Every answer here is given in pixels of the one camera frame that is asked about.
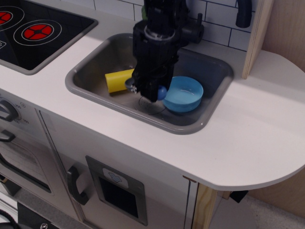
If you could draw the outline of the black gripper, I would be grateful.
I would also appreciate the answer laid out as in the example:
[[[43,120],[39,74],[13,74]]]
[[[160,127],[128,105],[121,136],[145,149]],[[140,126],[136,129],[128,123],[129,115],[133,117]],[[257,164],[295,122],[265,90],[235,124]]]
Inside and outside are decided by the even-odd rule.
[[[169,88],[178,60],[177,35],[172,29],[168,34],[156,33],[148,28],[147,21],[140,21],[133,28],[133,55],[137,60],[133,85],[141,88],[141,95],[151,102],[158,100],[160,85]]]

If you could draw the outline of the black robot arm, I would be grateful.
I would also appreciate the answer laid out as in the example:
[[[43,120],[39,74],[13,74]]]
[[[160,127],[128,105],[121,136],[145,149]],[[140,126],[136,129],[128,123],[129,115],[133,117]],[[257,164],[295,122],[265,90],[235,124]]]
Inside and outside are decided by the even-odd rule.
[[[144,9],[147,18],[133,28],[132,90],[156,102],[159,87],[169,89],[188,8],[184,0],[146,0]]]

